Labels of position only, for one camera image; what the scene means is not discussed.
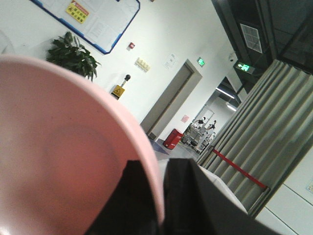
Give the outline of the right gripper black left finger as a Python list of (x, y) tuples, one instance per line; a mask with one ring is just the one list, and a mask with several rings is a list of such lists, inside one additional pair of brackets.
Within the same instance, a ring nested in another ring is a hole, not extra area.
[(116, 189), (86, 234), (159, 234), (152, 191), (140, 161), (127, 162)]

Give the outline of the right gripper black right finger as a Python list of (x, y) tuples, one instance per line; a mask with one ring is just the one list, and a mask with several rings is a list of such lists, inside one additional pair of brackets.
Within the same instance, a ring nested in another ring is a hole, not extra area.
[(274, 235), (229, 201), (192, 159), (171, 158), (164, 178), (166, 235)]

